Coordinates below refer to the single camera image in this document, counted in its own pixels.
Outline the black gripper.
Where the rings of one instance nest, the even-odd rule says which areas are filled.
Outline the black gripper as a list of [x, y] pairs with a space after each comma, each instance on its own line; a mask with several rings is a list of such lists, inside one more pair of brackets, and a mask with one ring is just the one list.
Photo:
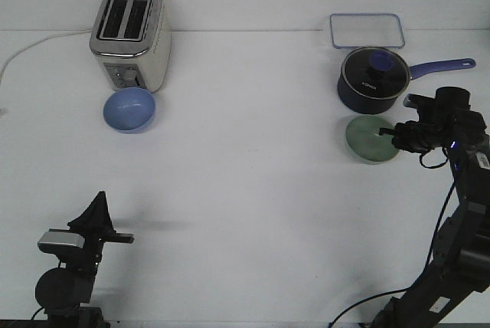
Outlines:
[[134, 234], [119, 233], [114, 229], [104, 191], [98, 192], [83, 213], [67, 225], [70, 230], [64, 231], [77, 233], [85, 238], [82, 249], [55, 254], [59, 264], [67, 269], [96, 273], [105, 243], [132, 244], [135, 240]]
[[394, 129], [381, 127], [379, 135], [393, 136], [394, 146], [398, 149], [424, 154], [436, 148], [451, 147], [455, 121], [456, 115], [450, 112], [419, 113], [417, 121], [397, 123]]

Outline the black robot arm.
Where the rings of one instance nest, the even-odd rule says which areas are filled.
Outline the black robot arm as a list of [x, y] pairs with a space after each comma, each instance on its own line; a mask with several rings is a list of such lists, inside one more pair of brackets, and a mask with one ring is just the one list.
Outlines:
[[458, 87], [441, 87], [434, 97], [409, 94], [403, 104], [419, 119], [380, 131], [410, 153], [442, 148], [459, 204], [436, 233], [426, 270], [401, 298], [390, 299], [373, 327], [434, 327], [472, 292], [489, 286], [489, 136], [469, 98]]
[[134, 235], [114, 229], [104, 191], [66, 229], [51, 228], [41, 236], [38, 249], [59, 263], [39, 278], [34, 291], [48, 327], [111, 326], [99, 307], [88, 305], [107, 242], [131, 244]]

